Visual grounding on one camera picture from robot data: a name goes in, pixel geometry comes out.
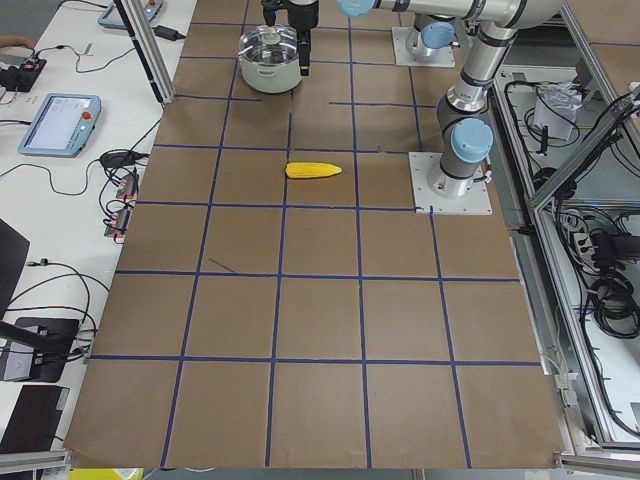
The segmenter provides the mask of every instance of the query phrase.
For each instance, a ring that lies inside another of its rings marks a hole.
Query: blue circular cap
[[[434,22],[421,32],[422,43],[428,48],[438,49],[451,45],[455,37],[453,25],[447,22]]]
[[[376,0],[337,0],[338,8],[347,17],[361,17],[373,10]]]
[[[484,160],[493,146],[493,132],[477,118],[467,118],[458,123],[451,134],[451,147],[466,163]]]

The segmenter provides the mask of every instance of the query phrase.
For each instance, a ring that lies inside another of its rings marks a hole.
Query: mounting plate
[[[427,184],[427,173],[441,156],[436,152],[409,153],[416,213],[430,213],[433,209],[437,215],[491,215],[491,202],[484,182],[474,183],[464,197],[457,199],[443,198],[431,190]],[[476,177],[482,175],[482,169],[478,167]]]
[[[393,27],[391,36],[393,37],[393,50],[396,54],[396,65],[404,65],[410,67],[432,67],[432,68],[454,68],[456,60],[453,56],[451,47],[441,48],[440,51],[425,60],[418,62],[412,54],[409,53],[405,42],[412,32],[413,27]]]

